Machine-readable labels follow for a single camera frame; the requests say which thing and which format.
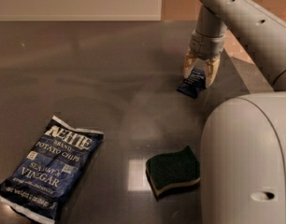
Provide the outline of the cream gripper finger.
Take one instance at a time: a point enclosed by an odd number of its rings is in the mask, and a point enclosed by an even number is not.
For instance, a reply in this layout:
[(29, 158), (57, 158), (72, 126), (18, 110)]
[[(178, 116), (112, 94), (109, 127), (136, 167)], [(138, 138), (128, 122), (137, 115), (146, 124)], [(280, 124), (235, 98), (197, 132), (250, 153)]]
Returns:
[(194, 68), (195, 63), (198, 61), (198, 58), (192, 53), (191, 49), (187, 50), (184, 66), (183, 66), (183, 76), (188, 78)]
[(216, 56), (206, 60), (204, 69), (206, 74), (206, 87), (210, 87), (214, 82), (220, 66), (220, 56)]

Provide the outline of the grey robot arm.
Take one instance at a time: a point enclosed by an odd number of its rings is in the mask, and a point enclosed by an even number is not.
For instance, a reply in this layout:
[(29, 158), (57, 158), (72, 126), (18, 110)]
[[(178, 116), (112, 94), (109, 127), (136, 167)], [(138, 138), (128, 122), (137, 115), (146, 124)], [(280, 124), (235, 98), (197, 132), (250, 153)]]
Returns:
[(200, 148), (203, 224), (286, 224), (286, 22), (252, 0), (200, 0), (272, 87), (208, 117)]

